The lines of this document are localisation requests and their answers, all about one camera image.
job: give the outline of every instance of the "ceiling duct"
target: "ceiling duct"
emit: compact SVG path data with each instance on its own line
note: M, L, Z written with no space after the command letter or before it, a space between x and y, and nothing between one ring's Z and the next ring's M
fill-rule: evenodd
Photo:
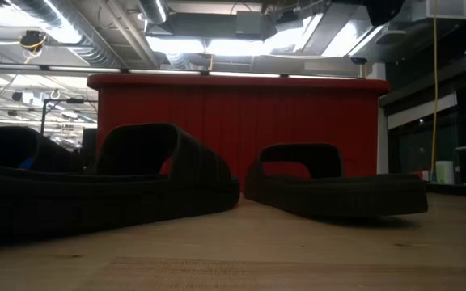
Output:
M161 24L168 19L168 5L164 0L138 0L139 7L146 21Z
M190 69L190 61L186 53L167 53L167 59L170 65L176 70Z
M52 38L91 66L122 68L125 63L92 25L67 0L6 0L17 11L36 21Z

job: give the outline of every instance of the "red panel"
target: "red panel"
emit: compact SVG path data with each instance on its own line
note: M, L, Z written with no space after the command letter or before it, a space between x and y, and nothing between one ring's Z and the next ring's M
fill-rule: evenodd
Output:
M331 143L347 175L376 172L385 82L102 75L88 83L99 90L100 143L119 125L171 122L216 150L240 180L260 150L281 142Z

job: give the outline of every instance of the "table surface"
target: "table surface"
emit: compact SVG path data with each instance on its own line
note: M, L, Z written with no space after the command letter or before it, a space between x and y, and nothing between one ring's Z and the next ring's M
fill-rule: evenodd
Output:
M224 213L0 246L0 290L466 290L466 197L428 213Z

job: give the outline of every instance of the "yellow cable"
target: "yellow cable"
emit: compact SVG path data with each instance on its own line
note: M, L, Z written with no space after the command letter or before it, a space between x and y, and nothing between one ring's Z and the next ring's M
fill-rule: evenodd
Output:
M434 122L433 122L433 148L430 156L430 178L433 181L434 154L436 151L436 123L438 120L438 0L434 0Z

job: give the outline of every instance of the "blue object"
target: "blue object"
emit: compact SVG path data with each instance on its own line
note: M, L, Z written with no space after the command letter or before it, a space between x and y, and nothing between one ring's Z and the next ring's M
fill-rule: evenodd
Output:
M19 169L27 169L29 170L32 166L33 157L25 159L23 162L19 164Z

